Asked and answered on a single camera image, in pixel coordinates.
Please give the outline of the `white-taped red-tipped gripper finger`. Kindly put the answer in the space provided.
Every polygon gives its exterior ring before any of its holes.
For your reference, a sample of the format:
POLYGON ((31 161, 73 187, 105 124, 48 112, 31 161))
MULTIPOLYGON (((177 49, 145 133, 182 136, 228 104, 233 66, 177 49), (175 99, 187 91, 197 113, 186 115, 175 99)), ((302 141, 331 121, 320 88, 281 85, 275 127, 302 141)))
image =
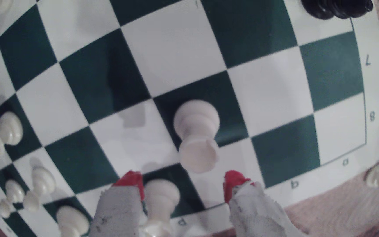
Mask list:
POLYGON ((139 237, 144 197, 141 172, 128 171, 102 192, 89 236, 139 237))
POLYGON ((224 174, 224 201, 237 237, 306 237, 258 181, 236 170, 224 174))

